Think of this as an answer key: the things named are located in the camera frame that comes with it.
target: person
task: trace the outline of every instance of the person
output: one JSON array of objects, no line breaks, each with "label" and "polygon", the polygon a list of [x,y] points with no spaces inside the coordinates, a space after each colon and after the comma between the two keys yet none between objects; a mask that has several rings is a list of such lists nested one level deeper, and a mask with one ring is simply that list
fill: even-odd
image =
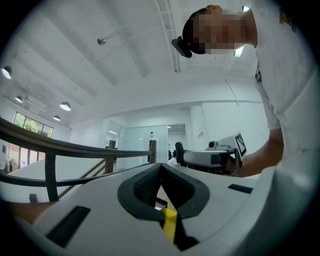
[{"label": "person", "polygon": [[[243,45],[255,48],[261,95],[269,128],[268,141],[243,158],[240,177],[257,175],[282,159],[299,153],[302,146],[286,111],[316,72],[318,64],[302,32],[284,10],[271,0],[253,0],[248,11],[231,13],[218,5],[194,12],[182,37],[172,40],[184,57],[234,51]],[[235,169],[229,157],[225,171]]]}]

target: black slot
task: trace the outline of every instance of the black slot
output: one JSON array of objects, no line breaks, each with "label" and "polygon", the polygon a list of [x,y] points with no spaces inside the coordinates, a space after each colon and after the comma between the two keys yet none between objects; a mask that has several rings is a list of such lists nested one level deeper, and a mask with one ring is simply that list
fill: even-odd
[{"label": "black slot", "polygon": [[56,245],[64,248],[90,211],[91,209],[87,207],[76,206],[50,231],[46,237]]},{"label": "black slot", "polygon": [[247,194],[251,194],[252,190],[254,190],[252,187],[241,186],[237,184],[231,184],[230,186],[228,186],[228,189],[240,191]]}]

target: window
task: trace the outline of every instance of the window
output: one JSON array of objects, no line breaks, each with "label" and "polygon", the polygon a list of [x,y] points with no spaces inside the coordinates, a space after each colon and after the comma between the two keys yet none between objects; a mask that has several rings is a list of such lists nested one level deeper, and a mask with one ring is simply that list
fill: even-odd
[{"label": "window", "polygon": [[[52,137],[54,131],[53,127],[45,125],[41,122],[33,120],[19,112],[15,114],[13,123],[16,126],[24,128],[28,131],[40,134],[45,137]],[[30,165],[36,161],[45,159],[46,154],[43,152],[33,151],[27,148],[23,148],[14,144],[9,144],[9,160],[14,160],[19,168]]]},{"label": "window", "polygon": [[28,131],[31,131],[36,134],[40,134],[49,138],[52,137],[52,133],[54,132],[53,127],[45,125],[36,120],[33,120],[32,118],[27,117],[19,112],[15,114],[13,123],[16,126],[22,127]]}]

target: glass door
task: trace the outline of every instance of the glass door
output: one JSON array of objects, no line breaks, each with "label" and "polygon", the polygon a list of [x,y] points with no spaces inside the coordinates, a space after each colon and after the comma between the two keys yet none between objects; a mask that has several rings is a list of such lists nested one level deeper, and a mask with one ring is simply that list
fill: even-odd
[{"label": "glass door", "polygon": [[38,152],[37,151],[33,151],[33,150],[29,150],[29,161],[28,161],[28,165],[34,163],[38,161]]},{"label": "glass door", "polygon": [[20,147],[20,159],[19,159],[20,168],[28,165],[28,149]]}]

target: white shirt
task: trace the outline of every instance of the white shirt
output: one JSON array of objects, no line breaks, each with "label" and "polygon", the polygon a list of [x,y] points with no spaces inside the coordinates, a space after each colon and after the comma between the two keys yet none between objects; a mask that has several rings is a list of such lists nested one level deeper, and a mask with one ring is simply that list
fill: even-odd
[{"label": "white shirt", "polygon": [[268,128],[282,130],[285,158],[302,149],[286,110],[306,87],[318,64],[301,31],[289,24],[287,15],[281,15],[278,4],[271,0],[253,0],[251,10],[257,28],[255,53],[262,79],[256,87]]}]

